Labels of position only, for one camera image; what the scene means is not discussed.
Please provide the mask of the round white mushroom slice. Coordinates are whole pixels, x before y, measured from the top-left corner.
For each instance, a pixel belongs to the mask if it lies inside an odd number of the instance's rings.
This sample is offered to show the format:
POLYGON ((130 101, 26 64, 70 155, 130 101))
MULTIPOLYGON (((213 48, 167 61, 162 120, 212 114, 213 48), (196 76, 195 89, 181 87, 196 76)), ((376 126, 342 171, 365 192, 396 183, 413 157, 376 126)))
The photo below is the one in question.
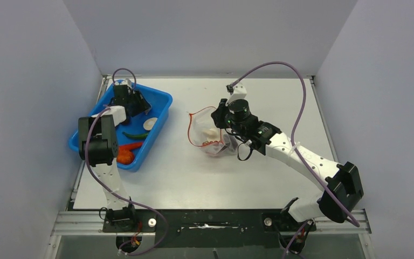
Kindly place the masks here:
POLYGON ((143 128, 146 131, 151 131, 153 129, 153 127, 155 126, 156 122, 157 122, 156 117, 149 118, 143 123, 143 128))

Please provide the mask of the clear zip top bag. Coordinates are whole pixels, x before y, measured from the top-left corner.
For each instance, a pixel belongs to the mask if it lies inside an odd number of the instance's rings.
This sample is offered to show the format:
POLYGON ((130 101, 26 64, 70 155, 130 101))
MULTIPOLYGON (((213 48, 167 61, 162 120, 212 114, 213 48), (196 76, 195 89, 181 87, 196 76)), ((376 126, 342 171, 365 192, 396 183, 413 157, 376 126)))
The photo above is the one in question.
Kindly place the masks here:
POLYGON ((237 154, 237 140, 218 128, 211 117, 216 110, 213 106, 189 113, 188 141, 206 155, 226 156, 237 154))

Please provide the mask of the purple grape bunch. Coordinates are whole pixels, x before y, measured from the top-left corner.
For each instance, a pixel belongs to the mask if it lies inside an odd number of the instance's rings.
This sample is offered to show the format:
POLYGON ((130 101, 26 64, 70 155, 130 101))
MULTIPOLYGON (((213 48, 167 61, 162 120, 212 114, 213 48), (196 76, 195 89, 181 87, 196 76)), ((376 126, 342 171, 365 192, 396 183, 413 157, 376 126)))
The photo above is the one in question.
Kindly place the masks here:
POLYGON ((222 141, 205 141, 202 143, 202 147, 208 147, 208 146, 213 146, 213 147, 223 147, 224 143, 222 141))

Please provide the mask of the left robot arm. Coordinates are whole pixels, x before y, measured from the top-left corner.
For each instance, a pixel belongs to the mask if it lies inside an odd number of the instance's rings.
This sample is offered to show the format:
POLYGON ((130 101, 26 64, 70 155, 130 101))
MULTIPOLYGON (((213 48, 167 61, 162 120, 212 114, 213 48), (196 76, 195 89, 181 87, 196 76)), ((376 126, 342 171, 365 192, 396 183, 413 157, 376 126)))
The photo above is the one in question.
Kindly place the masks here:
POLYGON ((116 128, 128 125, 151 105, 136 84, 114 82, 109 105, 91 117, 78 120, 78 151, 91 176, 99 183, 106 197, 104 221, 111 227, 131 231, 139 227, 139 219, 131 198, 122 184, 118 164, 134 161, 132 147, 119 147, 116 128))

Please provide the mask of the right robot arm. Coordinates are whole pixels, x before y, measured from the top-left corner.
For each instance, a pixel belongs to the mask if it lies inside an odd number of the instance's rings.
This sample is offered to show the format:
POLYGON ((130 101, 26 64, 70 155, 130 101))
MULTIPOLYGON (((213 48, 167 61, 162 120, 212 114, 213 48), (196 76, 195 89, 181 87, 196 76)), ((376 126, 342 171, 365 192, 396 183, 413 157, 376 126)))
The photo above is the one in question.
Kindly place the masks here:
POLYGON ((351 162, 340 164, 292 141, 278 127, 251 114, 245 99, 231 103, 221 99, 211 117, 215 126, 230 129, 232 135, 264 156, 274 158, 300 173, 320 190, 314 197, 295 197, 282 210, 282 225, 296 230, 303 221, 327 217, 333 222, 359 223, 352 210, 364 196, 358 168, 351 162))

